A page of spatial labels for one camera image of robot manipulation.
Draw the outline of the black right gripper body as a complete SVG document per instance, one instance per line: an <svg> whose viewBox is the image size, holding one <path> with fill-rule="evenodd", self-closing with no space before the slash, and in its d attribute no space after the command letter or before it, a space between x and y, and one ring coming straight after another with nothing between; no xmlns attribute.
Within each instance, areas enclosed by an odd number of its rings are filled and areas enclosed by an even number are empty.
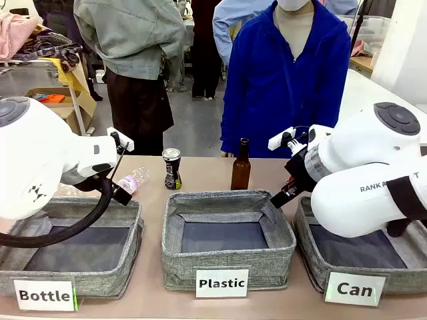
<svg viewBox="0 0 427 320"><path fill-rule="evenodd" d="M311 193L318 183L318 174L311 164L311 157L318 156L318 147L310 150L307 146L294 153L285 164L286 171L290 174L290 179L283 190L288 197L296 197L303 192Z"/></svg>

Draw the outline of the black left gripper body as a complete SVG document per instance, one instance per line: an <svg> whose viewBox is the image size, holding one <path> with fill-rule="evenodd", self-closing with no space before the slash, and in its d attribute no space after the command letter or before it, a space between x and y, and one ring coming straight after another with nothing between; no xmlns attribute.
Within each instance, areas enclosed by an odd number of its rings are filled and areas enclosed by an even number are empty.
<svg viewBox="0 0 427 320"><path fill-rule="evenodd" d="M84 178L77 182L77 179L61 178L61 183L71 185L83 192L99 191L101 193L113 193L113 183L106 175L100 173Z"/></svg>

